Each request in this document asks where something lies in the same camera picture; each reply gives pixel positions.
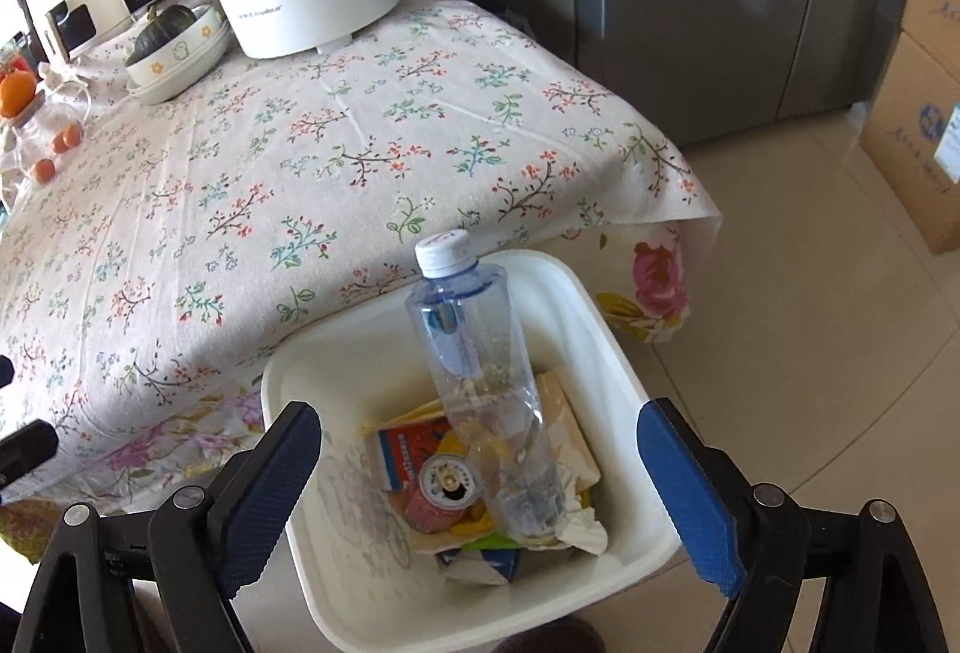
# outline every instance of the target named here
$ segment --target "can lid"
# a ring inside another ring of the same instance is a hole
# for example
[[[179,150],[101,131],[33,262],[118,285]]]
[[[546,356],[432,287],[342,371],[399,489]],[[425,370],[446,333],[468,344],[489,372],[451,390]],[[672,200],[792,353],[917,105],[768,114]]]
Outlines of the can lid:
[[[419,486],[434,507],[453,512],[465,510],[480,498],[480,484],[459,455],[440,452],[419,471]]]
[[[470,251],[470,234],[462,228],[445,230],[416,242],[416,264],[427,279],[467,271],[477,259]]]

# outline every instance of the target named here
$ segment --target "plastic water bottle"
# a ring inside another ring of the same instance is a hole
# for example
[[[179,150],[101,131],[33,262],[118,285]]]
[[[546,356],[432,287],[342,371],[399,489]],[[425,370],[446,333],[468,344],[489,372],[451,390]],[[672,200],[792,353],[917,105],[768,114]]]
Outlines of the plastic water bottle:
[[[487,508],[517,543],[547,543],[563,490],[507,271],[478,263],[465,230],[419,242],[416,261],[424,281],[407,311]]]

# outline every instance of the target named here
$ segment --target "pumpkin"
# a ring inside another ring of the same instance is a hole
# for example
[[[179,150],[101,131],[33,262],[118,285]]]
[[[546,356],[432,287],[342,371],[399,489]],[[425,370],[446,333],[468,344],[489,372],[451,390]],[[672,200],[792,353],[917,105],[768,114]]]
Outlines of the pumpkin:
[[[126,64],[133,65],[152,55],[160,47],[169,44],[176,36],[197,21],[197,15],[185,5],[170,5],[157,14],[157,9],[147,12],[147,26],[136,36],[133,53]]]

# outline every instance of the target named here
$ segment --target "box label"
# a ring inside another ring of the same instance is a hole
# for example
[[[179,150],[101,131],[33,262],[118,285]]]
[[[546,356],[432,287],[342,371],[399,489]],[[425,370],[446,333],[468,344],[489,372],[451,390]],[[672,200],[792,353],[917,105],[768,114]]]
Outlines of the box label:
[[[947,172],[950,181],[960,182],[960,103],[953,107],[944,137],[933,153],[937,165]]]
[[[960,25],[960,4],[957,1],[944,0],[930,13]]]

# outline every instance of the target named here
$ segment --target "white bottle cap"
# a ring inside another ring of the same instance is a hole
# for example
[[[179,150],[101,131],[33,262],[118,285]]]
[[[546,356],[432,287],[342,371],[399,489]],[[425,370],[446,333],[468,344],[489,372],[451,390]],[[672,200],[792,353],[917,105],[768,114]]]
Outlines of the white bottle cap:
[[[416,242],[416,263],[427,279],[459,274],[476,262],[470,251],[470,234],[459,227]]]

